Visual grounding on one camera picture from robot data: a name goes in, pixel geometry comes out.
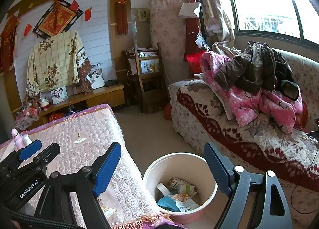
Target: beige floor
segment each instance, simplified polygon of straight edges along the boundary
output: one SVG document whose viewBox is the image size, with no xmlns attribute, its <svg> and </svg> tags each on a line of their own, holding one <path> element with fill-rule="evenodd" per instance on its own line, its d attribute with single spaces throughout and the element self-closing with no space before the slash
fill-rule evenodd
<svg viewBox="0 0 319 229">
<path fill-rule="evenodd" d="M 172 121 L 164 119 L 162 112 L 140 113 L 137 106 L 131 106 L 115 111 L 115 115 L 124 133 L 126 148 L 142 175 L 153 161 L 163 155 L 176 152 L 197 154 L 195 149 L 175 132 Z M 213 229 L 227 200 L 228 198 L 218 190 L 205 214 L 186 227 Z M 250 201 L 247 206 L 240 228 L 246 228 L 252 202 Z"/>
</svg>

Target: white paper bag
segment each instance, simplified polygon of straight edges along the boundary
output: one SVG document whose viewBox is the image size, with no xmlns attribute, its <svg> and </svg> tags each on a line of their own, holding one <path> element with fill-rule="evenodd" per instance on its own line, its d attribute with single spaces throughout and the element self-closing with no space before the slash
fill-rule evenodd
<svg viewBox="0 0 319 229">
<path fill-rule="evenodd" d="M 200 11 L 200 3 L 183 3 L 180 13 L 181 18 L 198 18 Z"/>
</svg>

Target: silver bolt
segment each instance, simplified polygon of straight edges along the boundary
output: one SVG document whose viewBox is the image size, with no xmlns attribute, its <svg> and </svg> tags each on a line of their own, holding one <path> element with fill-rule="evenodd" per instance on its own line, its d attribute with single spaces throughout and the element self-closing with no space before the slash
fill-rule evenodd
<svg viewBox="0 0 319 229">
<path fill-rule="evenodd" d="M 270 177 L 274 177 L 275 173 L 273 171 L 267 171 L 268 176 Z"/>
<path fill-rule="evenodd" d="M 243 172 L 243 171 L 244 171 L 244 168 L 243 168 L 242 166 L 238 165 L 238 166 L 235 167 L 235 170 L 236 170 L 237 172 Z"/>
<path fill-rule="evenodd" d="M 82 168 L 82 171 L 83 172 L 89 172 L 91 170 L 91 167 L 90 166 L 84 166 L 83 168 Z"/>
<path fill-rule="evenodd" d="M 53 172 L 53 173 L 51 173 L 51 177 L 52 177 L 52 178 L 56 178 L 57 176 L 59 176 L 59 173 L 58 173 L 58 172 Z"/>
</svg>

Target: beige plastic bin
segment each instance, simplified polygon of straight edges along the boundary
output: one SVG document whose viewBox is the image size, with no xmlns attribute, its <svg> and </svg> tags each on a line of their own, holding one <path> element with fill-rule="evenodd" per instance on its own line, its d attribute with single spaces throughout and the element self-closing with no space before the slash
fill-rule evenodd
<svg viewBox="0 0 319 229">
<path fill-rule="evenodd" d="M 143 181 L 147 189 L 155 197 L 156 186 L 162 182 L 167 184 L 172 177 L 195 185 L 198 190 L 200 207 L 187 212 L 169 212 L 174 222 L 188 224 L 198 219 L 205 207 L 213 200 L 217 183 L 204 158 L 189 153 L 174 153 L 165 155 L 154 161 L 146 170 Z"/>
</svg>

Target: chinese flag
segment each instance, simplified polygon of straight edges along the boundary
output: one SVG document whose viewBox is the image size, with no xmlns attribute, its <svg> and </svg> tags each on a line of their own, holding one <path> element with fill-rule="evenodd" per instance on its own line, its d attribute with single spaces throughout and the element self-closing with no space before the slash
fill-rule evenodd
<svg viewBox="0 0 319 229">
<path fill-rule="evenodd" d="M 32 26 L 28 23 L 26 25 L 26 29 L 24 30 L 24 36 L 28 35 L 29 31 L 31 30 Z"/>
<path fill-rule="evenodd" d="M 92 11 L 92 8 L 87 9 L 87 10 L 84 12 L 84 21 L 87 22 L 87 21 L 91 18 L 91 11 Z"/>
<path fill-rule="evenodd" d="M 71 11 L 74 11 L 74 12 L 77 12 L 78 11 L 78 8 L 79 8 L 79 4 L 77 3 L 76 0 L 73 0 L 72 4 L 70 5 L 70 10 Z"/>
</svg>

